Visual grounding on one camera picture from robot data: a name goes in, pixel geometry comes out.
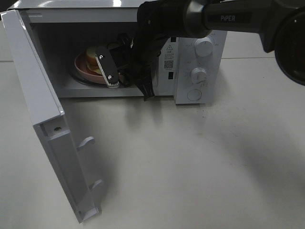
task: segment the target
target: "microwave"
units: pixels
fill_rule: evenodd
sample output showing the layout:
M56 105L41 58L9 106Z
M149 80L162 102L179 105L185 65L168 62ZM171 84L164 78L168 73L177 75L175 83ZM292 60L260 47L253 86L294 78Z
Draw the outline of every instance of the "microwave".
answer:
M143 0L19 0L1 13L33 128L79 222L101 211L102 177L88 183L78 153L94 137L75 143L60 98L142 96L133 85L83 82L75 60L94 45L132 39ZM171 37L151 67L156 96L176 104L213 101L226 31L202 39Z

